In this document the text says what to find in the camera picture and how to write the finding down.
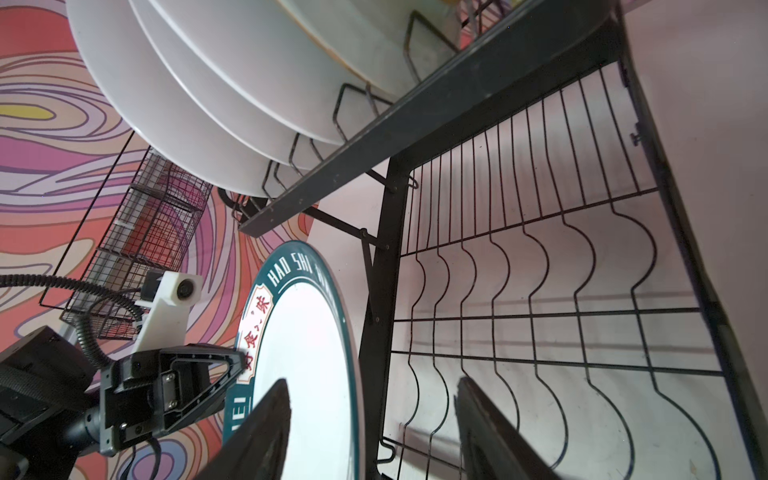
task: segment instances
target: black cable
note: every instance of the black cable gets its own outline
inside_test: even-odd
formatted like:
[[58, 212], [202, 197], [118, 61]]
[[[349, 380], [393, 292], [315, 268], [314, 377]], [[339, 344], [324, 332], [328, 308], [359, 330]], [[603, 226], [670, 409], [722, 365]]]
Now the black cable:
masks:
[[136, 459], [136, 445], [133, 446], [133, 452], [131, 453], [131, 461], [128, 463], [128, 465], [125, 466], [125, 470], [123, 470], [123, 473], [120, 475], [120, 480], [128, 480], [128, 475], [131, 473], [131, 467], [133, 466], [135, 459]]
[[78, 315], [74, 319], [74, 327], [78, 333], [78, 342], [83, 349], [83, 355], [85, 355], [85, 358], [88, 359], [91, 365], [103, 369], [105, 366], [112, 364], [112, 359], [109, 358], [107, 354], [104, 353], [104, 350], [98, 345], [98, 341], [94, 337], [93, 329], [91, 328], [91, 314], [93, 313], [94, 308], [105, 300], [112, 300], [115, 302], [115, 299], [118, 297], [125, 298], [123, 296], [125, 293], [140, 291], [140, 288], [127, 288], [125, 290], [109, 293], [108, 295], [102, 295], [91, 303], [91, 306], [88, 307], [88, 310], [86, 310], [85, 313]]
[[[90, 293], [91, 295], [110, 296], [114, 295], [113, 290], [109, 290], [101, 285], [66, 278], [64, 276], [54, 275], [0, 275], [0, 288], [9, 288], [12, 286], [44, 286], [46, 288], [63, 288], [75, 292]], [[113, 298], [115, 305], [121, 306], [131, 312], [134, 320], [141, 321], [143, 312], [133, 300], [126, 296]]]
[[99, 303], [104, 300], [111, 300], [115, 305], [125, 308], [134, 317], [137, 322], [141, 321], [143, 314], [141, 308], [133, 300], [124, 296], [123, 293], [131, 290], [122, 290], [115, 292], [101, 285], [75, 280], [63, 276], [53, 275], [0, 275], [0, 288], [13, 286], [44, 286], [47, 288], [63, 288], [75, 292], [96, 295], [98, 298], [93, 302], [88, 310], [82, 315], [77, 316], [74, 321], [75, 329], [78, 333], [78, 342], [88, 361], [99, 369], [112, 363], [112, 360], [101, 350], [91, 330], [91, 312]]
[[154, 480], [157, 477], [157, 472], [160, 471], [160, 460], [163, 458], [163, 452], [160, 450], [160, 443], [155, 437], [150, 437], [147, 443], [152, 447], [154, 452], [154, 467], [152, 467], [152, 475], [149, 476], [149, 480]]

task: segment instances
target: white wall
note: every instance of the white wall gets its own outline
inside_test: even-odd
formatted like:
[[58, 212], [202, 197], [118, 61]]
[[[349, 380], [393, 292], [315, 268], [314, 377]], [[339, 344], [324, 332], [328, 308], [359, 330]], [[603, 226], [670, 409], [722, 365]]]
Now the white wall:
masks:
[[634, 62], [704, 264], [768, 407], [768, 3], [654, 0]]

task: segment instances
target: curved wire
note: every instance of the curved wire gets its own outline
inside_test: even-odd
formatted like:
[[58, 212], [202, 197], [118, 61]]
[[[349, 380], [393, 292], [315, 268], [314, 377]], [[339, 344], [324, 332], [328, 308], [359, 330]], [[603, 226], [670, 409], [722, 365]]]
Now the curved wire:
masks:
[[280, 164], [275, 164], [275, 170], [272, 173], [272, 176], [275, 177], [275, 181], [283, 188], [283, 191], [288, 190], [285, 186], [285, 184], [277, 177], [277, 171], [280, 169]]
[[478, 265], [475, 262], [475, 258], [472, 256], [471, 253], [464, 247], [464, 145], [462, 144], [459, 150], [459, 160], [460, 164], [462, 166], [461, 168], [461, 174], [459, 178], [459, 202], [461, 204], [461, 210], [459, 214], [459, 222], [460, 222], [460, 228], [461, 228], [461, 245], [462, 245], [462, 251], [469, 255], [469, 259], [472, 261], [472, 269], [474, 271], [474, 276], [472, 277], [472, 286], [469, 288], [469, 291], [467, 294], [462, 298], [462, 301], [458, 305], [458, 314], [459, 314], [459, 324], [458, 324], [458, 331], [459, 331], [459, 365], [462, 367], [462, 372], [464, 375], [470, 376], [469, 373], [464, 369], [464, 302], [469, 298], [469, 296], [472, 294], [472, 291], [475, 289], [475, 284], [477, 283], [478, 279]]
[[299, 132], [296, 132], [296, 136], [293, 137], [293, 143], [290, 146], [290, 153], [288, 154], [288, 165], [290, 165], [293, 168], [293, 171], [295, 171], [300, 177], [303, 177], [304, 174], [301, 173], [301, 170], [299, 170], [299, 168], [296, 166], [296, 164], [293, 163], [293, 154], [296, 153], [296, 144], [299, 143], [299, 136], [300, 135], [301, 134]]
[[381, 465], [382, 463], [390, 463], [392, 460], [395, 459], [397, 456], [397, 447], [384, 443], [384, 439], [379, 439], [379, 445], [384, 447], [385, 449], [389, 450], [389, 457], [387, 458], [377, 458], [376, 463]]
[[611, 103], [611, 97], [608, 95], [608, 87], [605, 84], [605, 77], [603, 76], [603, 69], [599, 68], [600, 80], [603, 83], [603, 90], [605, 91], [605, 100], [608, 102], [608, 110], [611, 112], [611, 118], [614, 121], [614, 127], [616, 128], [616, 136], [619, 138], [621, 144], [621, 151], [624, 152], [624, 159], [627, 161], [629, 167], [629, 173], [632, 175], [632, 183], [634, 184], [634, 191], [640, 191], [640, 184], [637, 183], [637, 176], [634, 174], [634, 168], [632, 168], [632, 162], [629, 161], [629, 154], [627, 153], [627, 146], [624, 145], [624, 139], [621, 136], [621, 129], [619, 128], [619, 122], [616, 121], [616, 114], [614, 113], [614, 106]]
[[645, 280], [650, 276], [651, 272], [653, 272], [653, 270], [654, 270], [654, 268], [656, 266], [656, 260], [657, 260], [657, 257], [658, 257], [658, 248], [657, 248], [657, 245], [656, 245], [656, 240], [654, 239], [654, 236], [651, 235], [650, 231], [645, 227], [645, 225], [643, 225], [639, 220], [637, 220], [636, 218], [630, 217], [627, 214], [622, 214], [622, 213], [616, 211], [616, 207], [614, 205], [614, 200], [613, 200], [613, 197], [611, 196], [611, 188], [608, 185], [608, 178], [607, 178], [607, 175], [605, 173], [605, 166], [603, 165], [603, 157], [601, 155], [600, 147], [598, 145], [598, 138], [597, 138], [597, 135], [594, 132], [594, 125], [592, 124], [592, 116], [591, 116], [591, 114], [589, 112], [589, 106], [587, 105], [587, 97], [584, 94], [584, 86], [581, 83], [581, 77], [578, 79], [578, 86], [579, 86], [579, 89], [581, 90], [581, 98], [584, 101], [584, 109], [587, 112], [587, 120], [589, 121], [589, 128], [590, 128], [590, 130], [592, 132], [592, 140], [594, 142], [594, 148], [597, 151], [598, 162], [600, 163], [600, 170], [601, 170], [601, 173], [602, 173], [602, 176], [603, 176], [603, 183], [605, 185], [605, 190], [606, 190], [606, 193], [608, 195], [609, 204], [611, 205], [611, 212], [613, 213], [613, 215], [615, 215], [617, 217], [621, 217], [621, 218], [624, 218], [626, 220], [629, 220], [630, 222], [632, 222], [635, 225], [637, 225], [641, 230], [643, 230], [643, 233], [645, 233], [645, 236], [650, 241], [650, 246], [651, 246], [651, 249], [652, 249], [652, 256], [651, 256], [649, 267], [647, 268], [647, 270], [643, 274], [643, 276], [630, 288], [630, 296], [632, 298], [632, 306], [634, 308], [635, 319], [637, 321], [637, 329], [640, 332], [640, 338], [641, 338], [641, 342], [643, 344], [643, 353], [645, 355], [645, 361], [646, 361], [646, 364], [648, 366], [648, 372], [650, 373], [651, 383], [654, 386], [654, 391], [662, 399], [664, 399], [667, 402], [669, 402], [670, 405], [672, 405], [675, 409], [677, 409], [680, 413], [682, 413], [683, 416], [686, 419], [688, 419], [688, 421], [691, 423], [691, 425], [693, 425], [694, 428], [697, 430], [697, 432], [701, 436], [702, 440], [704, 440], [704, 443], [706, 444], [707, 449], [710, 452], [710, 456], [712, 458], [712, 463], [713, 463], [714, 470], [715, 470], [715, 478], [717, 480], [720, 480], [722, 478], [721, 474], [720, 474], [720, 463], [717, 460], [717, 454], [715, 453], [714, 448], [712, 446], [712, 443], [710, 442], [709, 438], [707, 437], [707, 434], [704, 433], [704, 430], [699, 426], [698, 422], [696, 422], [696, 420], [690, 415], [690, 413], [688, 413], [677, 402], [672, 400], [670, 397], [664, 395], [661, 392], [661, 390], [659, 390], [659, 385], [658, 385], [658, 383], [656, 381], [656, 373], [654, 371], [654, 366], [653, 366], [653, 363], [650, 360], [650, 352], [649, 352], [649, 349], [648, 349], [647, 340], [645, 338], [645, 330], [643, 328], [643, 320], [642, 320], [641, 315], [640, 315], [640, 310], [637, 307], [637, 296], [635, 294], [635, 291], [637, 290], [637, 288], [640, 285], [642, 285], [643, 282], [645, 282]]
[[[568, 113], [565, 111], [565, 100], [563, 99], [563, 91], [560, 90], [560, 101], [563, 106], [563, 115], [565, 116], [565, 127], [568, 129], [568, 137], [572, 138], [571, 136], [571, 125], [568, 123]], [[627, 420], [624, 418], [624, 415], [621, 414], [621, 411], [618, 409], [616, 404], [613, 403], [613, 401], [608, 397], [608, 395], [605, 394], [602, 390], [600, 390], [594, 383], [592, 383], [592, 378], [589, 373], [589, 366], [587, 361], [587, 348], [584, 344], [584, 329], [581, 325], [581, 311], [579, 310], [578, 306], [578, 294], [587, 286], [587, 284], [592, 280], [592, 276], [594, 275], [594, 271], [597, 268], [598, 264], [598, 256], [594, 249], [594, 244], [592, 243], [592, 240], [587, 236], [586, 233], [584, 233], [580, 228], [571, 225], [566, 219], [565, 219], [565, 212], [563, 210], [563, 203], [560, 198], [560, 190], [558, 189], [558, 182], [554, 178], [554, 170], [552, 169], [552, 163], [549, 159], [549, 144], [547, 139], [547, 117], [545, 113], [544, 108], [544, 102], [541, 102], [541, 122], [544, 127], [544, 152], [545, 156], [547, 158], [547, 166], [549, 168], [549, 174], [552, 179], [552, 185], [554, 186], [554, 195], [558, 199], [558, 207], [560, 208], [560, 218], [562, 220], [563, 225], [565, 225], [567, 228], [570, 228], [574, 232], [578, 233], [581, 238], [583, 238], [587, 245], [589, 246], [589, 250], [592, 255], [592, 263], [589, 269], [589, 274], [587, 275], [587, 278], [584, 279], [584, 281], [579, 285], [579, 287], [574, 291], [574, 307], [576, 309], [576, 322], [578, 324], [578, 335], [579, 335], [579, 342], [581, 343], [581, 358], [584, 361], [584, 374], [586, 376], [587, 384], [603, 399], [605, 400], [608, 405], [611, 406], [611, 408], [616, 412], [616, 415], [618, 416], [619, 420], [621, 421], [621, 424], [624, 426], [624, 431], [627, 433], [627, 440], [629, 442], [629, 452], [630, 452], [630, 460], [629, 460], [629, 466], [627, 467], [627, 473], [624, 474], [624, 480], [628, 480], [632, 476], [632, 472], [634, 471], [634, 461], [635, 461], [635, 451], [634, 451], [634, 440], [632, 439], [632, 433], [630, 432], [629, 425], [627, 424]], [[578, 166], [578, 159], [576, 157], [576, 150], [573, 148], [573, 159], [574, 163]], [[579, 177], [579, 191], [581, 192], [581, 197], [584, 198], [584, 185], [581, 182], [581, 178]]]
[[261, 182], [261, 190], [264, 192], [267, 198], [270, 200], [274, 200], [274, 197], [270, 195], [270, 192], [266, 191], [266, 181], [270, 179], [270, 171], [272, 170], [272, 164], [275, 163], [274, 160], [270, 160], [270, 162], [266, 165], [266, 173], [264, 174], [264, 180]]
[[[509, 275], [511, 273], [511, 265], [509, 263], [509, 256], [507, 255], [507, 252], [502, 248], [498, 243], [493, 241], [493, 226], [491, 225], [491, 218], [492, 218], [492, 212], [493, 212], [493, 189], [491, 188], [491, 150], [488, 148], [488, 131], [486, 130], [483, 132], [485, 135], [485, 153], [488, 156], [488, 240], [491, 242], [491, 245], [498, 248], [503, 254], [504, 254], [504, 260], [507, 263], [507, 276], [504, 278], [504, 285], [502, 285], [502, 288], [499, 289], [498, 292], [493, 296], [491, 299], [491, 346], [492, 346], [492, 352], [493, 352], [493, 371], [500, 379], [504, 385], [507, 387], [507, 390], [509, 391], [509, 395], [512, 397], [512, 401], [515, 403], [515, 414], [517, 415], [517, 426], [516, 429], [520, 429], [520, 407], [518, 405], [518, 399], [515, 397], [515, 393], [512, 392], [512, 387], [509, 386], [509, 383], [507, 380], [501, 375], [501, 373], [498, 372], [498, 363], [496, 362], [496, 299], [499, 295], [502, 294], [502, 292], [507, 288], [507, 285], [509, 284]], [[502, 213], [504, 215], [504, 225], [507, 225], [507, 207], [505, 206], [504, 202], [504, 181], [501, 180], [502, 178], [502, 146], [501, 146], [501, 140], [498, 139], [499, 137], [499, 131], [498, 131], [498, 124], [496, 124], [496, 138], [498, 141], [498, 176], [501, 181], [501, 187], [502, 187]]]
[[[424, 182], [424, 165], [421, 166], [421, 176], [419, 177], [422, 181], [422, 184]], [[413, 191], [411, 190], [411, 214], [413, 213]], [[421, 229], [421, 220], [422, 220], [422, 193], [424, 192], [423, 188], [419, 189], [419, 212], [417, 214], [417, 220], [416, 220], [416, 246], [415, 248], [419, 249], [419, 231]], [[411, 244], [411, 238], [410, 238], [410, 231], [409, 231], [409, 238], [408, 243], [406, 246], [406, 249], [410, 247]], [[406, 430], [408, 429], [408, 425], [413, 422], [413, 419], [416, 417], [416, 412], [419, 410], [419, 400], [421, 399], [421, 390], [419, 389], [419, 377], [416, 375], [416, 371], [413, 369], [413, 365], [411, 365], [411, 352], [413, 351], [413, 310], [416, 308], [416, 304], [419, 303], [419, 301], [422, 299], [422, 296], [424, 295], [424, 290], [427, 286], [427, 272], [424, 270], [424, 264], [419, 260], [419, 254], [417, 253], [415, 255], [416, 262], [419, 264], [419, 266], [422, 268], [422, 275], [424, 278], [424, 281], [422, 282], [422, 291], [419, 293], [419, 298], [416, 299], [416, 301], [411, 305], [411, 341], [408, 345], [408, 368], [411, 369], [411, 373], [413, 374], [413, 379], [416, 381], [416, 405], [413, 408], [413, 414], [411, 414], [411, 418], [408, 419], [408, 422], [405, 423], [405, 425], [402, 426], [402, 451], [400, 452], [400, 462], [397, 467], [397, 478], [400, 478], [400, 470], [402, 469], [402, 458], [406, 456]]]
[[[538, 181], [536, 180], [536, 168], [533, 163], [533, 143], [531, 141], [531, 124], [528, 119], [528, 108], [525, 109], [525, 120], [528, 122], [528, 148], [531, 152], [531, 169], [533, 170], [533, 181], [534, 186], [536, 188], [536, 200], [538, 202], [538, 216], [542, 216], [541, 214], [541, 197], [539, 196], [538, 192]], [[523, 214], [523, 205], [520, 201], [520, 186], [518, 184], [518, 173], [517, 173], [517, 167], [515, 166], [515, 127], [513, 124], [510, 124], [510, 135], [511, 135], [511, 143], [512, 143], [512, 174], [515, 177], [515, 194], [517, 195], [518, 199], [518, 208], [520, 209], [520, 223], [522, 226], [523, 235], [530, 238], [536, 244], [541, 248], [541, 252], [544, 253], [544, 258], [546, 261], [546, 268], [544, 271], [544, 276], [541, 278], [541, 282], [534, 288], [531, 293], [528, 294], [528, 315], [530, 316], [530, 323], [531, 323], [531, 345], [533, 349], [533, 370], [534, 374], [536, 376], [536, 379], [549, 391], [550, 395], [552, 395], [552, 398], [554, 399], [554, 402], [557, 404], [558, 409], [560, 410], [560, 415], [563, 418], [563, 429], [564, 429], [564, 441], [563, 441], [563, 449], [560, 452], [560, 455], [558, 458], [554, 461], [552, 465], [550, 465], [550, 468], [553, 470], [560, 465], [560, 462], [563, 461], [563, 458], [565, 457], [565, 453], [568, 450], [568, 421], [565, 418], [565, 411], [563, 410], [563, 405], [560, 403], [560, 399], [557, 395], [555, 395], [554, 390], [547, 384], [543, 378], [538, 374], [538, 357], [536, 354], [536, 332], [534, 328], [534, 321], [533, 321], [533, 306], [531, 304], [531, 299], [533, 296], [541, 289], [542, 286], [544, 286], [544, 283], [547, 281], [547, 277], [549, 276], [549, 253], [547, 253], [547, 249], [544, 248], [544, 245], [539, 241], [538, 238], [534, 237], [533, 235], [529, 234], [528, 231], [525, 229], [525, 215]]]
[[[437, 174], [437, 225], [435, 226], [435, 229], [437, 230], [437, 233], [435, 234], [436, 242], [439, 245], [440, 244], [440, 190], [442, 187], [442, 155], [440, 155], [440, 160], [438, 162], [438, 174]], [[431, 187], [433, 184], [432, 182], [432, 162], [429, 163], [429, 186]], [[427, 245], [429, 245], [429, 231], [432, 228], [432, 189], [429, 191], [429, 225], [430, 228], [427, 229]], [[429, 464], [432, 460], [432, 438], [435, 436], [438, 430], [440, 430], [445, 424], [445, 419], [448, 418], [448, 410], [451, 407], [451, 396], [448, 391], [448, 384], [445, 382], [445, 377], [442, 375], [442, 372], [440, 372], [440, 369], [437, 368], [435, 357], [435, 328], [437, 326], [437, 306], [442, 302], [442, 299], [445, 298], [445, 294], [448, 292], [448, 286], [451, 284], [451, 269], [448, 266], [448, 262], [445, 261], [445, 258], [443, 258], [442, 255], [440, 255], [440, 248], [437, 249], [437, 256], [440, 260], [442, 260], [443, 264], [445, 264], [445, 271], [448, 274], [448, 281], [445, 282], [445, 290], [442, 291], [442, 295], [440, 298], [437, 299], [435, 302], [435, 306], [432, 308], [432, 368], [435, 369], [437, 374], [440, 376], [440, 379], [442, 380], [442, 386], [445, 389], [445, 412], [443, 413], [442, 420], [440, 421], [440, 424], [437, 425], [437, 428], [432, 430], [432, 433], [429, 434], [429, 444], [427, 447], [427, 466], [426, 466], [426, 477], [429, 478]]]

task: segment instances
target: black wire grid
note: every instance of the black wire grid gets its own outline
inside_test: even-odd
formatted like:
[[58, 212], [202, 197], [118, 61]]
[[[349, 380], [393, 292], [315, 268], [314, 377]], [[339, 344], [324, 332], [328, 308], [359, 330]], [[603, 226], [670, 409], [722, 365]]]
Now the black wire grid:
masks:
[[[138, 289], [150, 270], [178, 271], [212, 186], [148, 149], [81, 280]], [[138, 300], [138, 293], [127, 293]], [[73, 324], [95, 298], [74, 293], [61, 319]], [[105, 301], [91, 315], [99, 339], [132, 339], [133, 319]]]
[[411, 173], [382, 473], [464, 478], [471, 376], [558, 473], [751, 478], [635, 121], [609, 65]]

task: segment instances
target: plate with green rim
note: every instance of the plate with green rim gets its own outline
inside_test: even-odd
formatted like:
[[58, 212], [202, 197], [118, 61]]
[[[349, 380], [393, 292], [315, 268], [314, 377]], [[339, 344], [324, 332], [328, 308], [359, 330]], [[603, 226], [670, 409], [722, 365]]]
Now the plate with green rim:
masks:
[[304, 242], [277, 247], [250, 291], [237, 349], [246, 369], [230, 387], [223, 440], [278, 379], [290, 396], [284, 480], [364, 478], [362, 386], [342, 298], [323, 258]]

